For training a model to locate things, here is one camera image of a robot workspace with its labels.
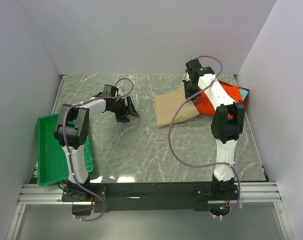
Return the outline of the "beige t shirt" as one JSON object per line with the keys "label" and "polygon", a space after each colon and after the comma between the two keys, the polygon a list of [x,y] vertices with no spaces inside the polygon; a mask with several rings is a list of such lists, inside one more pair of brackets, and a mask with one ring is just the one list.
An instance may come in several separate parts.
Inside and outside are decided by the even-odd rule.
{"label": "beige t shirt", "polygon": [[[158,128],[169,126],[178,108],[185,101],[185,90],[183,87],[175,91],[156,96],[153,99],[153,106],[156,115]],[[178,112],[174,124],[182,123],[199,115],[197,108],[192,101],[187,102]]]}

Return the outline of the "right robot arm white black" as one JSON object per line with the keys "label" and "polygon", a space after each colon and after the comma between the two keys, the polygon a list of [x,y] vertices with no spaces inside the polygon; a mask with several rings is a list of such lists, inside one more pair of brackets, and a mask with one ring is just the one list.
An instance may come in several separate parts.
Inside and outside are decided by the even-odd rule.
{"label": "right robot arm white black", "polygon": [[189,60],[185,67],[185,98],[195,100],[201,95],[199,91],[205,89],[203,93],[214,109],[211,133],[216,139],[218,164],[212,176],[211,195],[221,200],[237,190],[232,167],[235,148],[243,132],[245,107],[228,95],[211,67],[203,67],[197,58]]}

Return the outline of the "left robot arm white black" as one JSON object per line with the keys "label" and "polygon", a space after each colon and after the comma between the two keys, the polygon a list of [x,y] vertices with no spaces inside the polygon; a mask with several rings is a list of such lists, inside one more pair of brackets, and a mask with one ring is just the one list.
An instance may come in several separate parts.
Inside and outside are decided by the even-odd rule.
{"label": "left robot arm white black", "polygon": [[92,195],[85,164],[90,118],[105,112],[114,113],[116,121],[120,123],[130,122],[128,116],[139,117],[130,94],[119,95],[119,89],[108,84],[89,100],[63,104],[58,114],[53,134],[65,153],[68,167],[68,182],[64,192],[79,201],[86,201]]}

